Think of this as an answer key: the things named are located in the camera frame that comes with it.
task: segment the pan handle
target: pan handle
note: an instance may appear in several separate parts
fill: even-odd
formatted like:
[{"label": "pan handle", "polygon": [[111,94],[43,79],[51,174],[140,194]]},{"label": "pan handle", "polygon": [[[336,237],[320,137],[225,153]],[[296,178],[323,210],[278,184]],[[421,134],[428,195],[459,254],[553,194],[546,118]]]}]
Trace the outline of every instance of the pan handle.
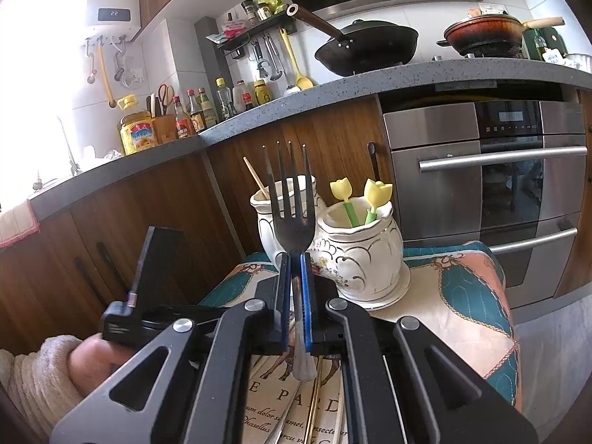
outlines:
[{"label": "pan handle", "polygon": [[565,20],[563,20],[563,18],[560,16],[554,16],[551,18],[539,18],[538,20],[530,20],[522,23],[522,26],[524,26],[526,30],[528,30],[529,28],[538,29],[562,25],[565,25]]},{"label": "pan handle", "polygon": [[344,35],[340,30],[335,28],[333,25],[330,25],[322,18],[319,18],[314,13],[302,8],[301,6],[292,3],[288,6],[286,10],[286,14],[288,16],[292,16],[297,20],[304,21],[304,23],[308,23],[310,26],[314,26],[317,30],[322,31],[323,33],[328,34],[330,37],[335,38],[337,41],[344,41],[348,40],[348,37]]}]

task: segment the pink towel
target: pink towel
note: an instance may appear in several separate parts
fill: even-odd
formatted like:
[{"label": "pink towel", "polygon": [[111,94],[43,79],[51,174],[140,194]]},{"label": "pink towel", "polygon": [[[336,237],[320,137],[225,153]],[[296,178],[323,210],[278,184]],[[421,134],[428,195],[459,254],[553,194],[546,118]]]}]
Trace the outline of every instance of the pink towel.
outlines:
[{"label": "pink towel", "polygon": [[35,232],[39,232],[39,222],[29,200],[0,212],[0,249],[13,245]]}]

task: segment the yellow jar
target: yellow jar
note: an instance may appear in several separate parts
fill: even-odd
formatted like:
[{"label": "yellow jar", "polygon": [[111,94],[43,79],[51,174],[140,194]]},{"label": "yellow jar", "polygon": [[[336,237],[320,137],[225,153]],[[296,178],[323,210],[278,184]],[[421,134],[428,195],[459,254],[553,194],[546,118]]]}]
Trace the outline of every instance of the yellow jar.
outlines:
[{"label": "yellow jar", "polygon": [[257,100],[258,105],[263,105],[264,103],[271,102],[271,94],[267,89],[265,80],[257,80],[255,82],[255,100]]},{"label": "yellow jar", "polygon": [[150,112],[136,112],[121,119],[121,141],[125,155],[158,145]]}]

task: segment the fork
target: fork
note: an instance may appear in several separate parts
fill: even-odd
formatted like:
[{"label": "fork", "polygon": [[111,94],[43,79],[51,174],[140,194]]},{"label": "fork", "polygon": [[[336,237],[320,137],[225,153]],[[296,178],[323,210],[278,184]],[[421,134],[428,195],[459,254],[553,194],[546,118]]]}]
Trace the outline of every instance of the fork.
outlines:
[{"label": "fork", "polygon": [[265,154],[265,169],[269,185],[271,199],[271,213],[273,217],[273,230],[279,244],[289,255],[290,274],[292,280],[292,291],[294,294],[294,320],[296,342],[294,348],[294,367],[292,375],[301,382],[312,381],[317,376],[315,360],[306,352],[304,340],[304,310],[303,310],[303,275],[306,275],[304,259],[301,256],[310,247],[315,237],[316,216],[315,201],[313,197],[313,181],[310,175],[309,156],[306,145],[302,146],[304,160],[304,179],[306,182],[306,216],[302,212],[302,201],[300,198],[300,184],[296,173],[294,160],[294,149],[292,142],[288,142],[290,154],[290,170],[292,186],[294,188],[295,212],[292,215],[288,181],[283,168],[282,151],[277,142],[277,159],[279,160],[279,177],[282,182],[283,217],[279,211],[278,193],[275,189],[275,178],[267,149],[263,147]]}]

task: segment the spice rack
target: spice rack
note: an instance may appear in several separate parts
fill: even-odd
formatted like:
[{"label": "spice rack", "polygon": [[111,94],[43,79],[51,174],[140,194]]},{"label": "spice rack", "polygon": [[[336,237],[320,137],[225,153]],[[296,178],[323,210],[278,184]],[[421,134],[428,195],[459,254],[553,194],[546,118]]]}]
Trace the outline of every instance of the spice rack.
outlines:
[{"label": "spice rack", "polygon": [[234,50],[247,45],[252,38],[260,35],[270,28],[273,28],[274,26],[281,26],[285,28],[288,35],[296,32],[294,19],[291,16],[288,16],[285,11],[282,11],[282,13],[275,14],[270,18],[267,18],[251,26],[248,30],[242,32],[240,35],[236,35],[236,37],[232,37],[229,40],[216,45],[216,48],[218,48],[224,55],[232,53]]}]

